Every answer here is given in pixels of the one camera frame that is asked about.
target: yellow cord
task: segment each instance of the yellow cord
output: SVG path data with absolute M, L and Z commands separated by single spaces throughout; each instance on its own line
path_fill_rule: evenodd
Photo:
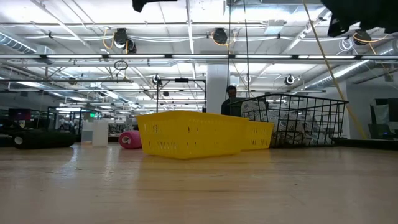
M 384 40 L 384 39 L 388 36 L 388 34 L 387 34 L 387 35 L 385 35 L 383 38 L 380 38 L 380 39 L 378 39 L 378 40 L 370 40 L 370 41 L 368 41 L 368 40 L 361 40 L 361 39 L 357 38 L 357 37 L 355 36 L 356 34 L 357 34 L 357 33 L 355 33 L 355 34 L 353 35 L 354 39 L 359 40 L 359 41 L 364 42 L 364 43 L 376 43 L 376 42 L 379 42 L 380 40 Z
M 311 20 L 311 17 L 310 17 L 310 13 L 309 13 L 309 11 L 308 11 L 307 4 L 305 3 L 305 0 L 302 0 L 302 1 L 303 1 L 303 4 L 304 4 L 305 12 L 307 13 L 307 16 L 308 16 L 308 20 L 310 21 L 310 24 L 311 24 L 311 27 L 312 27 L 312 31 L 313 31 L 313 33 L 314 33 L 314 35 L 315 35 L 315 38 L 316 38 L 316 40 L 317 40 L 319 49 L 320 49 L 320 51 L 321 51 L 321 53 L 322 53 L 322 55 L 323 55 L 323 59 L 325 60 L 326 66 L 328 67 L 328 70 L 329 70 L 330 75 L 331 75 L 331 77 L 332 77 L 333 83 L 335 84 L 335 86 L 336 86 L 336 88 L 337 88 L 337 92 L 338 92 L 338 94 L 340 95 L 340 98 L 341 98 L 342 100 L 345 101 L 346 99 L 345 99 L 345 97 L 344 97 L 344 95 L 343 95 L 343 92 L 341 91 L 340 86 L 338 85 L 338 82 L 337 82 L 337 80 L 336 80 L 336 78 L 335 78 L 335 75 L 333 74 L 333 71 L 332 71 L 332 69 L 331 69 L 331 67 L 330 67 L 330 64 L 329 64 L 328 60 L 326 59 L 326 55 L 325 55 L 325 52 L 323 51 L 322 45 L 321 45 L 321 43 L 320 43 L 320 41 L 319 41 L 319 37 L 318 37 L 317 31 L 315 30 L 315 27 L 313 26 L 313 22 L 312 22 L 312 20 Z M 363 131 L 363 128 L 362 128 L 362 126 L 361 126 L 361 123 L 359 123 L 357 117 L 356 117 L 356 116 L 354 115 L 354 113 L 352 112 L 350 105 L 349 105 L 349 104 L 346 104 L 346 107 L 347 107 L 348 114 L 352 117 L 352 119 L 353 119 L 353 121 L 354 121 L 354 124 L 355 124 L 356 129 L 357 129 L 357 130 L 359 131 L 359 133 L 362 135 L 362 138 L 363 138 L 363 139 L 367 139 L 367 137 L 366 137 L 366 135 L 365 135 L 365 132 Z
M 375 51 L 375 49 L 374 49 L 374 47 L 372 46 L 372 44 L 369 43 L 369 46 L 370 46 L 370 48 L 372 49 L 373 53 L 374 53 L 375 55 L 377 55 L 377 52 Z M 384 66 L 383 63 L 381 63 L 381 66 L 383 66 L 384 71 L 387 72 L 387 74 L 392 78 L 392 75 L 391 75 L 390 71 Z
M 110 47 L 108 47 L 108 46 L 106 45 L 106 43 L 105 43 L 105 38 L 104 38 L 104 39 L 103 39 L 104 46 L 105 46 L 107 49 L 111 49 L 111 48 L 113 47 L 113 40 L 114 40 L 114 33 L 113 33 L 113 35 L 112 35 L 112 45 L 111 45 Z

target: black cable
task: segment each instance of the black cable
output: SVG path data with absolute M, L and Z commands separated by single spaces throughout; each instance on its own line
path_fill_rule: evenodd
M 244 28 L 246 30 L 246 57 L 248 64 L 248 97 L 250 97 L 250 75 L 249 75 L 249 41 L 248 41 L 248 21 L 246 20 L 246 2 L 243 0 L 243 11 L 244 11 Z
M 229 28 L 228 28 L 228 32 L 229 32 L 229 36 L 228 36 L 228 44 L 226 46 L 227 50 L 228 50 L 228 63 L 227 63 L 227 71 L 226 71 L 226 87 L 225 87 L 225 100 L 226 100 L 226 89 L 229 86 L 229 45 L 231 43 L 231 8 L 232 8 L 232 0 L 229 0 Z

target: table surface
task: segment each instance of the table surface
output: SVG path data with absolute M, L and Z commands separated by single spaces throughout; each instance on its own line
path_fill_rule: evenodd
M 398 152 L 0 149 L 0 223 L 398 223 Z

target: large room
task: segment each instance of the large room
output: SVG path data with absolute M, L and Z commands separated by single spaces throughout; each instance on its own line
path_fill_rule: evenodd
M 397 223 L 397 2 L 0 7 L 0 223 Z

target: ceiling duct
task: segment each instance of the ceiling duct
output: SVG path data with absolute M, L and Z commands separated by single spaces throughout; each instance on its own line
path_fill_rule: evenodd
M 10 47 L 23 54 L 54 54 L 54 51 L 47 46 L 30 44 L 22 40 L 20 37 L 7 32 L 5 29 L 0 28 L 0 45 Z M 52 64 L 52 60 L 38 59 L 38 62 Z
M 380 47 L 376 48 L 376 52 L 379 53 L 379 55 L 396 55 L 398 54 L 398 47 L 397 47 L 397 39 L 394 39 L 392 41 L 389 41 Z M 355 63 L 352 63 L 350 65 L 341 65 L 339 67 L 334 68 L 333 74 L 335 75 L 335 78 L 337 81 L 340 80 L 346 80 L 348 78 L 351 78 L 357 74 L 363 73 L 368 71 L 369 69 L 372 69 L 376 66 L 376 62 L 374 60 L 362 60 L 358 61 Z M 333 80 L 330 75 L 330 72 L 327 71 L 325 73 L 322 73 L 321 75 L 317 76 L 315 79 L 310 81 L 308 84 L 305 84 L 303 86 L 300 86 L 298 88 L 303 88 L 305 90 L 311 90 L 314 88 L 320 88 L 320 87 L 328 87 L 333 85 Z
M 308 0 L 307 6 L 310 11 L 323 8 L 324 5 L 320 0 Z M 224 14 L 242 15 L 244 19 L 244 8 L 248 16 L 253 15 L 253 11 L 258 12 L 259 16 L 268 19 L 285 19 L 286 16 L 292 15 L 298 11 L 304 11 L 302 0 L 225 0 Z

